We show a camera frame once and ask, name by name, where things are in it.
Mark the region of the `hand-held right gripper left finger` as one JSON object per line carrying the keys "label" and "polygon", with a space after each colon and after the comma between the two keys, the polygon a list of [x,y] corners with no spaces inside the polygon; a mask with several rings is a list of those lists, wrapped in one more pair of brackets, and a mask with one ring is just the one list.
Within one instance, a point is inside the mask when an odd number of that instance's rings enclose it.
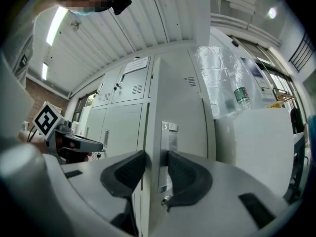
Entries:
{"label": "hand-held right gripper left finger", "polygon": [[145,172],[146,152],[133,155],[105,168],[100,176],[103,187],[114,197],[130,199]]}

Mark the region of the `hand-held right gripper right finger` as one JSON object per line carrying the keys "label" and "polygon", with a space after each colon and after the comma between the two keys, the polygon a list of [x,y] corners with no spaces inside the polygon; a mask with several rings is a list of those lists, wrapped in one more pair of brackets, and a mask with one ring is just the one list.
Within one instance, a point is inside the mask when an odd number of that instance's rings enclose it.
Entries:
{"label": "hand-held right gripper right finger", "polygon": [[167,162],[173,190],[166,202],[167,211],[173,207],[192,206],[208,194],[213,184],[208,169],[174,151],[167,153]]}

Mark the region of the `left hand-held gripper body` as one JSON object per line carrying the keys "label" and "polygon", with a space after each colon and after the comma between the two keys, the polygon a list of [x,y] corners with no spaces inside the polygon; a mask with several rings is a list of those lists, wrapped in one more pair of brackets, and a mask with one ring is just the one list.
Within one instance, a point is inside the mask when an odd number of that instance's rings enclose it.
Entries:
{"label": "left hand-held gripper body", "polygon": [[56,149],[56,136],[65,137],[76,143],[76,152],[101,152],[103,144],[75,135],[72,132],[72,123],[57,112],[57,110],[46,102],[33,120],[34,127],[44,137],[46,151],[49,155],[57,158],[59,164],[67,164],[66,160],[58,155]]}

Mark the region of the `person's left hand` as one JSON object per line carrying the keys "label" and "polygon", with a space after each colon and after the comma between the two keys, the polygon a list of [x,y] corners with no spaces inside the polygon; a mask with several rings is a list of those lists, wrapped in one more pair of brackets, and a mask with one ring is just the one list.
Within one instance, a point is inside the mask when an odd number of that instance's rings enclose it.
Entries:
{"label": "person's left hand", "polygon": [[66,160],[66,163],[79,163],[89,161],[91,152],[76,152],[76,143],[65,137],[56,136],[56,149],[59,156]]}

